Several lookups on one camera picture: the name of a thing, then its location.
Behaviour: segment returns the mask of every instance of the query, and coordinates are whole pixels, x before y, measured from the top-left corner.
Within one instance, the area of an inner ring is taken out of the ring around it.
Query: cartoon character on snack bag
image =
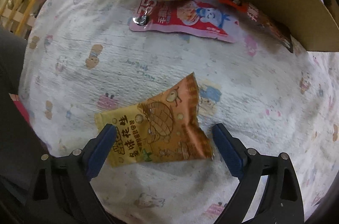
[[[224,21],[230,19],[229,15],[220,12],[220,10],[215,8],[197,8],[197,15],[200,16],[200,21],[204,23],[211,23],[215,27],[222,29]]]

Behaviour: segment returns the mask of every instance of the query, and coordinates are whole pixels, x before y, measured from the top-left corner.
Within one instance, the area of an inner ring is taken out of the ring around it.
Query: dark red snack package
[[[289,28],[282,23],[279,23],[272,18],[269,18],[262,11],[258,10],[254,5],[240,0],[219,0],[220,3],[229,5],[241,13],[244,13],[253,22],[257,23],[265,31],[275,37],[287,50],[293,52],[293,44]]]

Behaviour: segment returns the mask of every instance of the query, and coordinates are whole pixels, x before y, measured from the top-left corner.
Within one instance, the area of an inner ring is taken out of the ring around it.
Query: patterned cloth
[[[336,53],[295,53],[242,22],[237,43],[132,32],[140,0],[48,0],[29,37],[20,99],[54,156],[97,135],[94,113],[152,97],[195,72],[199,122],[222,122],[246,147],[290,155],[306,218],[338,169]],[[263,191],[264,180],[259,186]],[[238,180],[214,161],[105,164],[91,181],[108,212],[127,223],[213,223]],[[254,215],[260,195],[246,219]]]

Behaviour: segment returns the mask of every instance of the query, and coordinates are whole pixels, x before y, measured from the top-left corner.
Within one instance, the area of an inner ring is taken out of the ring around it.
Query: orange snack package
[[[199,128],[199,88],[194,73],[144,102],[94,115],[98,130],[117,128],[108,155],[113,167],[138,162],[212,158],[210,141]]]

